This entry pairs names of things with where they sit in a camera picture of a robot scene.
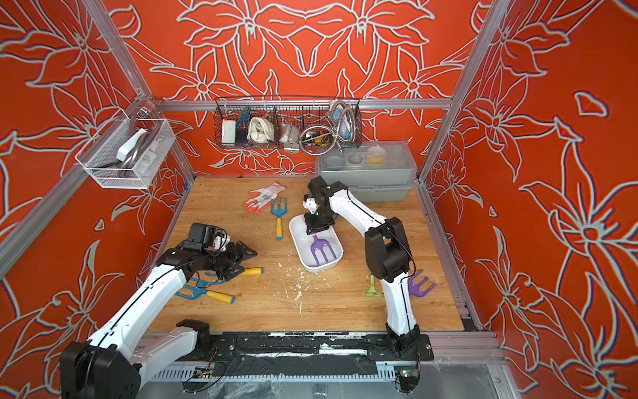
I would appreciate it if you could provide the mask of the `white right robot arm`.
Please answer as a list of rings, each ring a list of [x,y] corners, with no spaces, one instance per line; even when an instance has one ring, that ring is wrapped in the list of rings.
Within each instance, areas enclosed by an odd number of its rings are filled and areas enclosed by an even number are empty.
[[[364,239],[365,259],[373,277],[380,281],[385,298],[385,323],[390,350],[398,358],[415,355],[420,326],[412,310],[408,282],[414,260],[400,219],[387,218],[362,203],[341,182],[328,184],[316,177],[307,185],[303,215],[307,234],[334,226],[342,217]]]

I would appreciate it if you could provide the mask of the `blue rake yellow handle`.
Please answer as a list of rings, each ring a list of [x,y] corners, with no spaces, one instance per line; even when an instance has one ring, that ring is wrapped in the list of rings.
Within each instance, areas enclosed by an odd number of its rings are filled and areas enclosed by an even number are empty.
[[[208,297],[224,304],[234,304],[235,297],[229,294],[223,294],[200,287],[184,286],[183,289],[175,294],[181,299],[196,300],[200,297]]]
[[[241,276],[259,276],[259,275],[262,275],[263,273],[264,273],[263,268],[250,268],[250,269],[245,269],[244,272],[242,272]],[[204,284],[207,286],[210,286],[210,285],[219,285],[224,283],[226,283],[225,279],[218,279],[213,282],[205,282]]]

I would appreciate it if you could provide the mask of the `purple rake pink handle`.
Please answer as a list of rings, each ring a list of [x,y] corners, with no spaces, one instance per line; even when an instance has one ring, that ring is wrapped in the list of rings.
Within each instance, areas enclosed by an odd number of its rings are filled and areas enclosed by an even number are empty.
[[[328,240],[319,238],[316,234],[314,234],[312,238],[313,241],[310,246],[310,251],[316,262],[316,266],[324,266],[337,259],[336,252]]]

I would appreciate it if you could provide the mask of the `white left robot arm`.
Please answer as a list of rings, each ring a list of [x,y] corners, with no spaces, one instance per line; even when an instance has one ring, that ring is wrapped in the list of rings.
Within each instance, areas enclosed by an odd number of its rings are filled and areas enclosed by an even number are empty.
[[[224,282],[244,273],[256,250],[210,224],[192,224],[187,239],[156,260],[146,281],[84,342],[72,342],[59,359],[61,397],[134,398],[156,374],[184,357],[213,360],[217,349],[209,324],[186,319],[159,341],[138,349],[160,311],[198,272]]]

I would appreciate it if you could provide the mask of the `green rake wooden handle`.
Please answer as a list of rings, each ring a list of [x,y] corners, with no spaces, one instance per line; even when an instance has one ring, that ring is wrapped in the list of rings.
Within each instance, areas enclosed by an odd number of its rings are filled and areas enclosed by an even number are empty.
[[[369,286],[368,289],[362,292],[362,296],[366,298],[383,298],[384,294],[382,291],[378,291],[375,287],[375,277],[373,275],[369,276]]]

